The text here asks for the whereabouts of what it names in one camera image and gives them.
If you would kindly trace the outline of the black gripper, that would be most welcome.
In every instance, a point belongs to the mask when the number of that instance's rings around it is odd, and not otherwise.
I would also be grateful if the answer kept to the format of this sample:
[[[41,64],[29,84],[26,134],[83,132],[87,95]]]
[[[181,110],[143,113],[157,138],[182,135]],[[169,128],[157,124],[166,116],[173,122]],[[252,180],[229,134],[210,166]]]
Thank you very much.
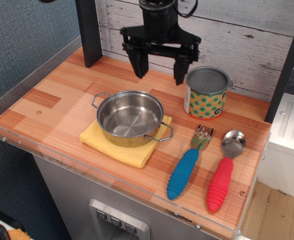
[[[178,17],[190,17],[194,7],[183,15],[178,11],[175,0],[140,0],[143,13],[143,25],[123,27],[123,49],[127,52],[134,73],[140,79],[145,76],[148,67],[148,55],[174,58],[174,79],[176,85],[184,81],[189,64],[199,58],[198,45],[201,39],[182,30]]]

